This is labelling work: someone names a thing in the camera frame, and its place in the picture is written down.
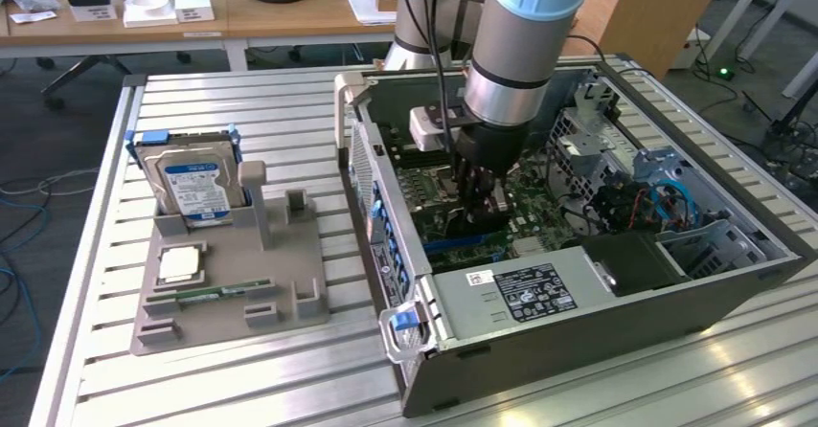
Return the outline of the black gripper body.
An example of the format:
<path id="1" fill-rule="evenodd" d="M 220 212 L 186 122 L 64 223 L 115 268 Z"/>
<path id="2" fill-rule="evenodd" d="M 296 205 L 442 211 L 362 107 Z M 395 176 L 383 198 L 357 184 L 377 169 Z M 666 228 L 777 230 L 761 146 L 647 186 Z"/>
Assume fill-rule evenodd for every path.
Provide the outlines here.
<path id="1" fill-rule="evenodd" d="M 474 167 L 489 169 L 493 173 L 507 173 L 522 155 L 529 135 L 527 124 L 466 125 L 455 143 L 457 151 Z"/>

